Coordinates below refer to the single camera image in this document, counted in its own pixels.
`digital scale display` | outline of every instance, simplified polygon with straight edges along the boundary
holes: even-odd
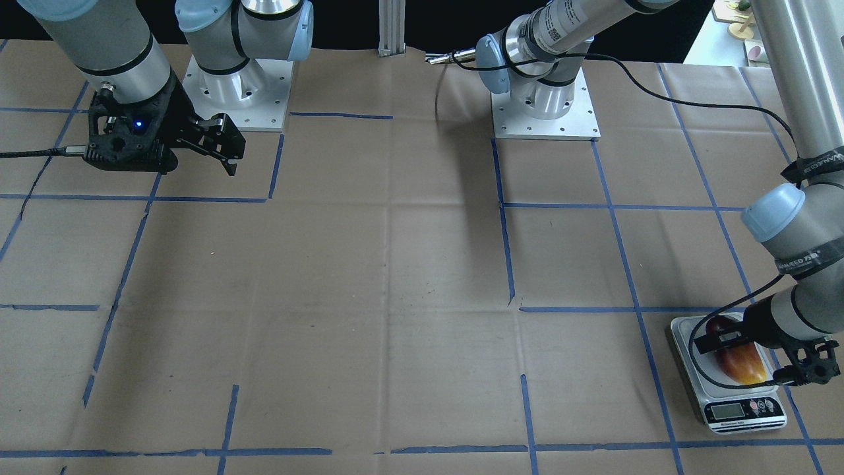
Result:
[[[720,406],[712,406],[712,416],[716,420],[743,418],[744,417],[744,409],[741,408],[740,403],[737,403],[737,404],[722,404]]]

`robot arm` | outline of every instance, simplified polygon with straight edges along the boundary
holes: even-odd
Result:
[[[538,88],[573,80],[582,57],[560,55],[585,52],[591,36],[630,14],[674,3],[554,0],[485,36],[474,52],[458,54],[474,55],[487,69],[480,74],[491,92],[525,90],[516,104],[528,104],[523,111],[536,118],[552,118],[533,111],[531,100]],[[837,343],[828,337],[844,330],[844,14],[830,0],[767,0],[754,10],[800,157],[783,176],[809,186],[781,185],[751,205],[743,220],[780,272],[798,284],[751,305],[737,326],[696,343],[701,352],[748,341],[783,348],[792,365],[775,379],[824,384],[840,373]]]
[[[246,141],[223,113],[193,109],[133,0],[19,0],[96,88],[89,142],[80,153],[102,170],[167,173],[171,149],[219,160],[230,176]]]

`sticker label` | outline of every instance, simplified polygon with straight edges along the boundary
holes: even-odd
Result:
[[[537,22],[536,40],[546,51],[554,51],[552,45],[562,40],[569,32],[585,22],[582,0],[557,0],[545,7]]]

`aluminum base plate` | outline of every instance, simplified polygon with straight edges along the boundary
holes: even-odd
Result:
[[[583,71],[575,79],[570,111],[554,120],[530,117],[514,107],[509,94],[492,95],[492,119],[498,139],[592,140],[601,137]]]
[[[258,59],[267,74],[269,87],[260,95],[260,101],[255,101],[247,107],[233,105],[220,107],[212,104],[203,93],[200,86],[200,73],[196,59],[191,57],[182,84],[187,96],[193,102],[193,108],[202,118],[209,118],[214,114],[225,112],[235,122],[240,131],[252,132],[282,132],[287,118],[287,104],[290,98],[290,85],[293,80],[293,62],[277,59]]]

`light blue joint cap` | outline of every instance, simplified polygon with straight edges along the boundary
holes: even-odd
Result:
[[[475,46],[475,64],[479,68],[498,68],[504,66],[504,55],[501,46],[493,35],[487,35],[478,40]],[[479,71],[480,79],[484,81],[486,89],[493,94],[510,92],[510,74],[506,69],[498,71]]]
[[[185,33],[200,31],[225,14],[232,0],[176,0],[176,19],[179,30]]]
[[[790,183],[783,183],[746,208],[741,221],[756,241],[764,243],[791,224],[805,201],[806,193]]]
[[[302,5],[299,13],[299,25],[290,46],[290,61],[305,61],[311,55],[311,44],[314,39],[314,7],[311,2]]]
[[[88,13],[99,0],[18,0],[37,19],[68,21]]]

